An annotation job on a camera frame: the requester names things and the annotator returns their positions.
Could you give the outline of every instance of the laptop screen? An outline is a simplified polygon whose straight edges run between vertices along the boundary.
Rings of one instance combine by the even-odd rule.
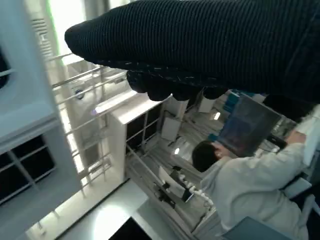
[[[280,119],[277,112],[242,95],[224,124],[218,142],[238,157],[252,156]]]

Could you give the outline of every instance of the ceiling light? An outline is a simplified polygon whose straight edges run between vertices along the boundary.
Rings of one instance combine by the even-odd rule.
[[[220,114],[221,114],[220,112],[217,112],[217,113],[215,114],[215,116],[214,116],[213,119],[214,119],[214,120],[218,120],[218,118],[220,117]]]

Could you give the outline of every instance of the white shirt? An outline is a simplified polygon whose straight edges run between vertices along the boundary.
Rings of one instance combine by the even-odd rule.
[[[249,216],[299,240],[308,240],[306,226],[299,227],[301,210],[279,189],[303,168],[304,145],[295,143],[262,157],[224,157],[203,181],[225,230]]]

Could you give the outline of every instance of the dark hair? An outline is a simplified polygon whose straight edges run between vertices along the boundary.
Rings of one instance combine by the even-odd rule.
[[[192,164],[195,169],[203,173],[219,159],[216,156],[216,148],[211,141],[202,141],[192,151]]]

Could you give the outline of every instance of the hand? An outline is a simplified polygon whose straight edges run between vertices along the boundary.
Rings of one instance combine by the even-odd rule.
[[[288,145],[290,144],[304,144],[307,136],[301,132],[293,130],[290,136],[286,139]]]
[[[216,148],[216,155],[219,158],[222,157],[230,157],[231,156],[231,152],[226,149],[221,143],[215,141],[212,143],[212,145]]]

